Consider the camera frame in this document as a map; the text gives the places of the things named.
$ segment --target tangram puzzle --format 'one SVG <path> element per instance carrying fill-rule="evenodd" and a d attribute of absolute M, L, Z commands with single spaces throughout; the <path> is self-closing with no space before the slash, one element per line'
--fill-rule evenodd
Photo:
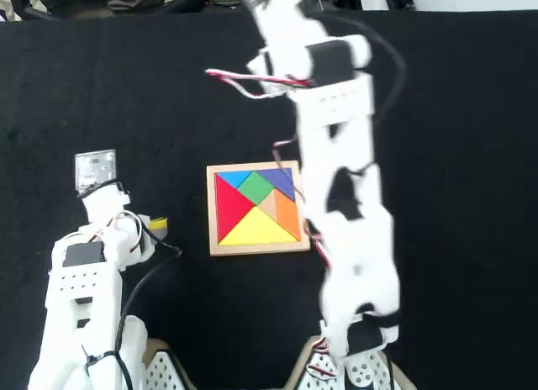
<path fill-rule="evenodd" d="M 307 250 L 298 163 L 208 166 L 212 256 Z"/>

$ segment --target yellow triangle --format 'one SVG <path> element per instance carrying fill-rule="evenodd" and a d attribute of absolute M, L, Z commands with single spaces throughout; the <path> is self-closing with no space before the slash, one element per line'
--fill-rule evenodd
<path fill-rule="evenodd" d="M 219 245 L 262 245 L 297 241 L 277 222 L 254 207 L 220 241 Z"/>

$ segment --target robotic arm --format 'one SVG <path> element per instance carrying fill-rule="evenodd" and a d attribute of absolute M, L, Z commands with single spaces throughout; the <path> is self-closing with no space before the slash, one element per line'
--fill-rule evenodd
<path fill-rule="evenodd" d="M 268 97 L 295 102 L 305 217 L 328 264 L 321 334 L 336 361 L 398 338 L 393 219 L 373 155 L 371 58 L 362 35 L 330 37 L 302 0 L 245 0 L 266 42 L 248 67 Z M 269 76 L 308 87 L 266 82 Z"/>
<path fill-rule="evenodd" d="M 148 260 L 155 246 L 144 229 L 150 218 L 125 209 L 130 197 L 115 173 L 113 150 L 76 157 L 89 224 L 56 241 L 52 251 L 45 331 L 28 389 L 119 389 L 124 369 L 128 388 L 145 379 L 147 331 L 135 316 L 120 323 L 119 271 Z"/>

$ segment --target red triangle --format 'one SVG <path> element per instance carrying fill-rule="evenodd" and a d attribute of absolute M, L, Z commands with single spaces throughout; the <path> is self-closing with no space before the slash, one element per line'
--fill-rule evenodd
<path fill-rule="evenodd" d="M 220 242 L 254 207 L 254 203 L 216 174 L 215 194 L 218 242 Z"/>

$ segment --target black table surface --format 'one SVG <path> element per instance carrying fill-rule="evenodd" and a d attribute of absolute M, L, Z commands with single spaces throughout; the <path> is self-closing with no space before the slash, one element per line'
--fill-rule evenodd
<path fill-rule="evenodd" d="M 394 217 L 402 322 L 395 361 L 420 388 L 531 384 L 538 293 L 538 13 L 361 13 L 407 62 L 375 128 Z M 334 14 L 333 35 L 360 33 Z M 77 152 L 115 148 L 133 209 L 167 216 L 184 257 L 135 303 L 200 388 L 282 386 L 319 332 L 313 252 L 214 259 L 205 166 L 269 161 L 287 99 L 208 78 L 261 48 L 247 13 L 0 25 L 0 375 L 37 361 L 54 241 L 85 224 Z M 395 67 L 373 44 L 377 102 Z M 285 150 L 297 158 L 297 148 Z M 124 274 L 129 293 L 159 251 Z"/>

